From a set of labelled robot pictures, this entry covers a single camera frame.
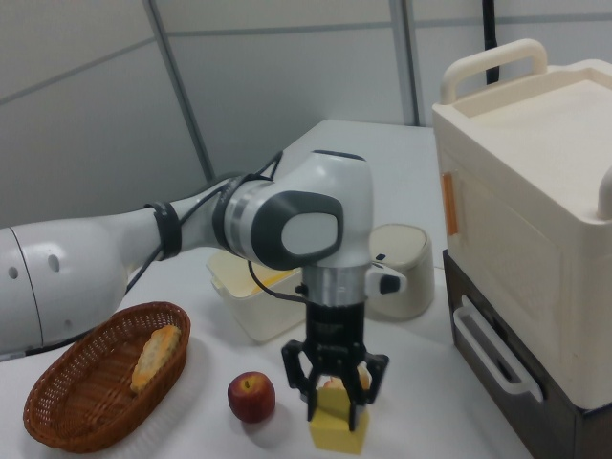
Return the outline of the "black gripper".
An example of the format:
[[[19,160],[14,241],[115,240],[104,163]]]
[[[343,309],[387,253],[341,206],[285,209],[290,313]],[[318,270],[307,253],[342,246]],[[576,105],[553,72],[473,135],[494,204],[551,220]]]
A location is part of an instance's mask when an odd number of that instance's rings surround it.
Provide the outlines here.
[[[363,302],[345,306],[326,306],[309,302],[306,305],[306,339],[289,340],[281,349],[288,384],[300,392],[307,405],[307,420],[311,422],[317,410],[318,366],[315,359],[323,352],[339,351],[351,360],[343,371],[343,385],[349,400],[348,428],[351,432],[359,426],[361,412],[367,404],[373,404],[379,394],[389,364],[383,354],[366,353],[364,336]],[[309,376],[302,368],[303,354],[312,365]]]

